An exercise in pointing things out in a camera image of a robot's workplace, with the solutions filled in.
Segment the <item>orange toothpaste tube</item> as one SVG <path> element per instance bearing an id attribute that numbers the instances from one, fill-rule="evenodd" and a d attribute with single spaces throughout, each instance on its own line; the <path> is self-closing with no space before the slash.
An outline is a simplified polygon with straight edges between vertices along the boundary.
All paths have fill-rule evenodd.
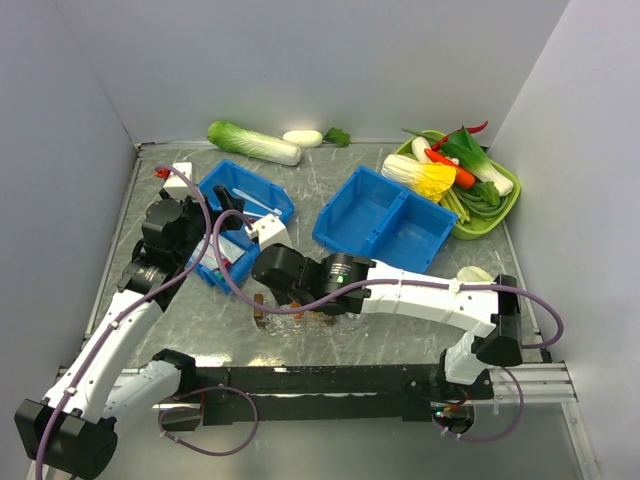
<path id="1" fill-rule="evenodd" d="M 298 308 L 301 307 L 301 305 L 299 305 L 297 302 L 292 302 L 290 306 L 291 306 L 292 309 L 298 309 Z M 303 312 L 295 313 L 294 314 L 294 319 L 295 320 L 301 320 L 303 318 L 303 314 L 304 314 Z"/>

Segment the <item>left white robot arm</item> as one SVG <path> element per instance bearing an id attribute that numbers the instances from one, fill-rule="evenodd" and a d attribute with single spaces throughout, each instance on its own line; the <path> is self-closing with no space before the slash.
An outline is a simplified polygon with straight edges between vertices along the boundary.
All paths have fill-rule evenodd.
<path id="1" fill-rule="evenodd" d="M 161 318 L 186 276 L 204 255 L 201 242 L 226 210 L 244 202 L 217 186 L 220 207 L 193 191 L 183 200 L 166 191 L 146 212 L 110 306 L 73 364 L 42 399 L 24 400 L 14 420 L 34 476 L 49 469 L 94 479 L 114 455 L 119 429 L 152 404 L 192 398 L 198 387 L 194 358 L 164 349 L 123 387 L 115 386 L 126 360 Z"/>

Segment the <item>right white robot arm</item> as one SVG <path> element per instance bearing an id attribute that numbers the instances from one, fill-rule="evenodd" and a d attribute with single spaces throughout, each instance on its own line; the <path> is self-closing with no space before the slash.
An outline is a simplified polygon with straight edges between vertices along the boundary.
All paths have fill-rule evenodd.
<path id="1" fill-rule="evenodd" d="M 462 396 L 490 366 L 523 362 L 520 305 L 508 276 L 465 284 L 345 253 L 315 261 L 284 244 L 261 252 L 251 276 L 278 305 L 295 302 L 328 315 L 402 315 L 462 330 L 442 353 L 436 375 L 448 398 Z"/>

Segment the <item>white toothbrush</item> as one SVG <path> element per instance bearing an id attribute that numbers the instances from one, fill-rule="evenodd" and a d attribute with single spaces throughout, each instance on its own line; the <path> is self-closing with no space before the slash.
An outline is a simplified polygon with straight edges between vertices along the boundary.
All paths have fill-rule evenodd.
<path id="1" fill-rule="evenodd" d="M 256 206 L 262 208 L 263 210 L 265 210 L 265 211 L 267 211 L 267 212 L 269 212 L 269 213 L 271 213 L 273 215 L 280 216 L 283 213 L 282 210 L 280 210 L 278 208 L 272 208 L 272 207 L 264 204 L 263 202 L 261 202 L 259 199 L 247 194 L 246 192 L 244 192 L 244 191 L 242 191 L 242 190 L 240 190 L 238 188 L 233 188 L 232 192 L 236 196 L 241 197 L 244 200 L 246 200 L 246 201 L 248 201 L 248 202 L 250 202 L 252 204 L 255 204 Z"/>

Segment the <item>white toothpaste tube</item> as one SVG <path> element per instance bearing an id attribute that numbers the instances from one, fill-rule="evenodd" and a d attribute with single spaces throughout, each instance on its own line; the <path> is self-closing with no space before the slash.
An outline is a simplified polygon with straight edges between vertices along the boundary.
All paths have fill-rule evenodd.
<path id="1" fill-rule="evenodd" d="M 233 263 L 235 263 L 238 259 L 240 259 L 245 251 L 243 249 L 241 249 L 240 247 L 238 247 L 237 245 L 235 245 L 233 242 L 227 240 L 226 238 L 224 238 L 223 236 L 219 236 L 218 237 L 218 245 L 219 245 L 219 251 L 220 251 L 220 255 L 221 258 L 223 260 L 223 263 L 226 266 L 232 265 Z M 194 249 L 190 260 L 193 261 L 195 260 L 199 255 L 200 255 L 200 251 L 202 250 L 204 246 L 204 241 L 201 240 L 196 248 Z M 203 267 L 206 267 L 208 269 L 211 270 L 216 270 L 219 268 L 215 254 L 214 254 L 214 249 L 213 249 L 213 241 L 210 240 L 208 247 L 206 248 L 205 254 L 202 257 L 201 261 L 199 262 L 199 264 Z"/>

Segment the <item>green vegetable tray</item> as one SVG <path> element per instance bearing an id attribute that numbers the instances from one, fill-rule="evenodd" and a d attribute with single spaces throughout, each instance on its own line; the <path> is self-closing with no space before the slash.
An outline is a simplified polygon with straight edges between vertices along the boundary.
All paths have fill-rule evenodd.
<path id="1" fill-rule="evenodd" d="M 477 127 L 465 127 L 468 132 L 453 133 L 456 147 L 445 147 L 450 134 L 443 134 L 435 130 L 413 131 L 412 135 L 396 151 L 397 154 L 418 159 L 419 155 L 413 150 L 416 138 L 422 138 L 433 151 L 441 156 L 461 153 L 460 167 L 472 174 L 476 180 L 470 189 L 453 186 L 444 194 L 441 205 L 451 207 L 458 215 L 458 221 L 452 230 L 452 235 L 459 240 L 474 240 L 493 230 L 515 205 L 520 192 L 519 180 L 504 167 L 492 161 L 471 135 L 479 133 L 487 122 Z"/>

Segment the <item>left blue storage bin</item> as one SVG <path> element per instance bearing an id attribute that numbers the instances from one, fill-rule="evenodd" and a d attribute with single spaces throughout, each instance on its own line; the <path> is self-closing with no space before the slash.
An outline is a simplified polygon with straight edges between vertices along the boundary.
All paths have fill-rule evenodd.
<path id="1" fill-rule="evenodd" d="M 277 217 L 285 225 L 289 223 L 295 212 L 294 204 L 283 188 L 240 167 L 230 160 L 223 160 L 199 183 L 201 193 L 207 196 L 211 207 L 214 210 L 218 210 L 220 206 L 213 192 L 215 185 L 223 185 L 233 197 L 241 198 L 232 192 L 233 188 L 238 188 L 259 199 L 264 204 L 282 210 L 282 215 Z M 257 220 L 267 214 L 271 214 L 246 200 L 243 212 L 250 220 Z M 227 266 L 234 282 L 240 285 L 249 275 L 255 259 L 260 253 L 259 246 L 249 239 L 244 229 L 238 231 L 223 231 L 220 233 L 220 236 L 223 236 L 245 251 L 240 259 L 232 265 Z"/>

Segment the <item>blue storage bin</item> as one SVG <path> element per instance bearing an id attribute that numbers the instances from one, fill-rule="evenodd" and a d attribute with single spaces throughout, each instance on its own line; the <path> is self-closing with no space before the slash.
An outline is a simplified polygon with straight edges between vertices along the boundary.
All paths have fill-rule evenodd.
<path id="1" fill-rule="evenodd" d="M 213 192 L 215 185 L 223 185 L 233 197 L 241 198 L 232 192 L 233 188 L 238 188 L 259 199 L 264 204 L 282 210 L 282 215 L 277 217 L 285 225 L 289 223 L 295 212 L 294 204 L 283 188 L 240 167 L 230 160 L 223 160 L 199 183 L 201 193 L 207 196 L 211 207 L 214 210 L 218 210 L 220 206 Z M 257 220 L 267 214 L 271 214 L 246 200 L 243 212 L 250 220 Z M 240 285 L 249 275 L 255 259 L 260 253 L 259 246 L 249 239 L 244 229 L 238 231 L 223 231 L 220 233 L 220 236 L 223 236 L 245 251 L 240 259 L 232 265 L 227 266 L 234 282 Z"/>
<path id="2" fill-rule="evenodd" d="M 457 215 L 365 167 L 318 214 L 312 238 L 326 249 L 423 274 Z"/>

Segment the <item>green napa cabbage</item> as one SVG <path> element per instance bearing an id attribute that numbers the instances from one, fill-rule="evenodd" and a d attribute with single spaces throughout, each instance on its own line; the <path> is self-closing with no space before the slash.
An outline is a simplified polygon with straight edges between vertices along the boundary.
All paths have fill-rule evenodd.
<path id="1" fill-rule="evenodd" d="M 207 139 L 226 152 L 285 166 L 297 165 L 302 157 L 301 148 L 295 144 L 227 121 L 213 122 L 207 130 Z"/>

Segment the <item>white radish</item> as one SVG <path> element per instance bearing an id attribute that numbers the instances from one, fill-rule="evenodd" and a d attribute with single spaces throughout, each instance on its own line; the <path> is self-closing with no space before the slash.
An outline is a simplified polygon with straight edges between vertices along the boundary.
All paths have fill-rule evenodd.
<path id="1" fill-rule="evenodd" d="M 321 145 L 324 135 L 316 130 L 290 130 L 282 135 L 282 139 L 300 148 L 309 149 Z"/>

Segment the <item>right blue storage bin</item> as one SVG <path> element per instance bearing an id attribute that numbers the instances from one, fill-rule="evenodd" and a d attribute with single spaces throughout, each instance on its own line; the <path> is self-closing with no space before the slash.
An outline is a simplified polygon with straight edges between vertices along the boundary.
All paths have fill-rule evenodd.
<path id="1" fill-rule="evenodd" d="M 423 274 L 457 215 L 365 167 L 318 214 L 312 238 L 326 249 Z"/>

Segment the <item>yellow white cabbage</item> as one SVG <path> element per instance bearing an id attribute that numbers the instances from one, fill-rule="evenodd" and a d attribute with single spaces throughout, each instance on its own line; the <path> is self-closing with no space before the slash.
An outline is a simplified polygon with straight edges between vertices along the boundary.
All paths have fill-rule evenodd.
<path id="1" fill-rule="evenodd" d="M 440 163 L 420 163 L 406 155 L 390 154 L 382 163 L 383 177 L 439 203 L 456 179 L 456 169 Z"/>

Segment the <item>green beans bundle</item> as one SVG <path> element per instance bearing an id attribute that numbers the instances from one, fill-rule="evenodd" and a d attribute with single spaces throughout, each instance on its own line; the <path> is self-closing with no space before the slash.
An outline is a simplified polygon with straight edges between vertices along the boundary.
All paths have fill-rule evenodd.
<path id="1" fill-rule="evenodd" d="M 465 225 L 472 220 L 490 220 L 499 216 L 506 208 L 506 201 L 500 200 L 492 205 L 482 197 L 451 188 L 441 198 L 440 205 L 457 215 L 459 225 Z"/>

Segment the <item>bok choy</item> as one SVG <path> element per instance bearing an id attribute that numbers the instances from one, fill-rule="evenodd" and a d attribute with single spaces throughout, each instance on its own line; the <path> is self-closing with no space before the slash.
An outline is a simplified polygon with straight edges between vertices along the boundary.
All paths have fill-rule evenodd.
<path id="1" fill-rule="evenodd" d="M 440 146 L 446 156 L 457 158 L 460 165 L 482 182 L 492 182 L 500 197 L 513 190 L 513 182 L 500 173 L 492 160 L 475 140 L 470 130 L 461 127 L 451 133 Z"/>

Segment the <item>black base frame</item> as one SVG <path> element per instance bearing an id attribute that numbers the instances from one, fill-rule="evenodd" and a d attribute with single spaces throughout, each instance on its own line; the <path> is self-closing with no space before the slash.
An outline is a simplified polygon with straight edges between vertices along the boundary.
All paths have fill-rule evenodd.
<path id="1" fill-rule="evenodd" d="M 194 405 L 205 426 L 217 426 L 255 418 L 429 422 L 437 403 L 493 398 L 488 371 L 466 386 L 445 382 L 435 364 L 400 364 L 199 367 L 190 388 L 160 402 Z"/>

